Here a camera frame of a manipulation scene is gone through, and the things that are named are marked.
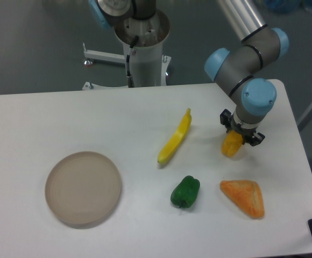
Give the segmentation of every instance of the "pepper stem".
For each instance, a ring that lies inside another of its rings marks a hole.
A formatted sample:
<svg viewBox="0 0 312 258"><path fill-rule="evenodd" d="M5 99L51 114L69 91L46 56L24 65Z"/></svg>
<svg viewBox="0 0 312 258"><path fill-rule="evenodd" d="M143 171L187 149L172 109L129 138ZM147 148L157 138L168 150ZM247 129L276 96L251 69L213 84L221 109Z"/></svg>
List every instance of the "pepper stem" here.
<svg viewBox="0 0 312 258"><path fill-rule="evenodd" d="M182 207L184 207L186 205L186 202L183 200L179 206L179 209L181 209Z"/></svg>

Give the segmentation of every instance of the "black cable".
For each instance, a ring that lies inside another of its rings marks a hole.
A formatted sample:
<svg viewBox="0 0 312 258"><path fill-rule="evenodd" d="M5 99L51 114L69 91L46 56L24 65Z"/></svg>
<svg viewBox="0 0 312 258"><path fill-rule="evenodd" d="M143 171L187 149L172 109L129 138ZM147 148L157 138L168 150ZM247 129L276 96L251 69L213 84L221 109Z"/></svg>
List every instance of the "black cable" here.
<svg viewBox="0 0 312 258"><path fill-rule="evenodd" d="M133 42L130 45L130 49L134 48L134 46L137 44L138 40L139 40L139 37L135 36ZM126 55L126 72L127 72L127 76L130 77L131 72L130 72L130 54L129 53Z"/></svg>

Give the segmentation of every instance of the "silver cylinder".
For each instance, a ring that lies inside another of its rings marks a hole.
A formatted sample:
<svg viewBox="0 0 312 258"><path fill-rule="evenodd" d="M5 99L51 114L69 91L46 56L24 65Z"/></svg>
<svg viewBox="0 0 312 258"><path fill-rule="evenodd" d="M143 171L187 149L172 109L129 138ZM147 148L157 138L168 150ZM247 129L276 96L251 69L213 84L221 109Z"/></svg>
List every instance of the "silver cylinder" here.
<svg viewBox="0 0 312 258"><path fill-rule="evenodd" d="M124 56L130 51L130 45L122 42ZM130 56L130 72L134 87L152 87L161 85L163 42L150 47L134 47Z"/></svg>
<svg viewBox="0 0 312 258"><path fill-rule="evenodd" d="M123 44L125 58L135 37L139 37L129 62L135 87L161 85L163 43L169 30L169 20L160 10L149 19L130 18L115 26L116 36Z"/></svg>
<svg viewBox="0 0 312 258"><path fill-rule="evenodd" d="M240 40L266 24L252 0L218 0L218 3Z"/></svg>

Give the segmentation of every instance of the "blue joint cap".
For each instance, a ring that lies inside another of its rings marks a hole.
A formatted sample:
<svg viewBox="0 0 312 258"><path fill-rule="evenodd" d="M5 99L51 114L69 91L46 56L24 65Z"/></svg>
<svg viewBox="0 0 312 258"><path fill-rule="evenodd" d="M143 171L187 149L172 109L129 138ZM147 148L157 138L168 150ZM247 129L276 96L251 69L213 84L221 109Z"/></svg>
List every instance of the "blue joint cap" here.
<svg viewBox="0 0 312 258"><path fill-rule="evenodd" d="M290 42L286 33L279 28L272 28L274 32L278 35L280 41L280 52L278 58L281 58L289 50Z"/></svg>
<svg viewBox="0 0 312 258"><path fill-rule="evenodd" d="M242 104L254 116L265 116L273 107L276 89L272 82L257 78L251 80L242 90Z"/></svg>
<svg viewBox="0 0 312 258"><path fill-rule="evenodd" d="M107 22L106 18L98 8L95 0L89 0L89 8L91 11L91 14L94 16L94 19L96 22L104 29L109 29L111 26Z"/></svg>
<svg viewBox="0 0 312 258"><path fill-rule="evenodd" d="M210 76L211 80L215 81L216 75L229 53L230 51L226 48L220 48L214 51L206 60L204 69Z"/></svg>

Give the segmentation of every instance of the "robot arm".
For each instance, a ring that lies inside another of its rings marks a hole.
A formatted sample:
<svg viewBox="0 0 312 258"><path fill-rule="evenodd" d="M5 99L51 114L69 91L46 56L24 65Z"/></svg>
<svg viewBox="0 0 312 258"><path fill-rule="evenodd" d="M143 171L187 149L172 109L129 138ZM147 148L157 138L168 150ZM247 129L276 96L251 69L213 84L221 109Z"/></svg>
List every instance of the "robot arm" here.
<svg viewBox="0 0 312 258"><path fill-rule="evenodd" d="M285 32L267 26L251 0L218 2L242 47L232 53L225 48L218 49L208 58L204 68L236 104L233 114L228 110L222 112L221 124L255 146L265 138L256 129L272 109L276 89L271 82L254 78L253 74L282 57L289 41Z"/></svg>
<svg viewBox="0 0 312 258"><path fill-rule="evenodd" d="M145 20L156 12L156 0L89 0L96 21L104 28L134 18Z"/></svg>
<svg viewBox="0 0 312 258"><path fill-rule="evenodd" d="M233 114L228 110L222 112L221 124L227 131L238 132L245 142L255 146L265 138L256 129L272 109L276 89L271 82L254 78L253 74L282 57L287 52L289 41L282 30L267 26L252 0L218 0L218 3L240 38L242 47L231 53L225 48L218 49L208 58L204 68L236 104ZM169 33L167 17L161 12L155 15L158 12L156 0L89 0L89 6L101 25L115 26L117 36L130 46L135 36L139 37L136 46L143 48L157 45ZM161 60L156 60L155 64L159 66L159 62ZM143 74L150 77L156 65L150 66L152 69L143 71ZM134 70L134 75L138 75L140 68L138 66ZM152 85L155 80L152 78L150 81L144 85Z"/></svg>

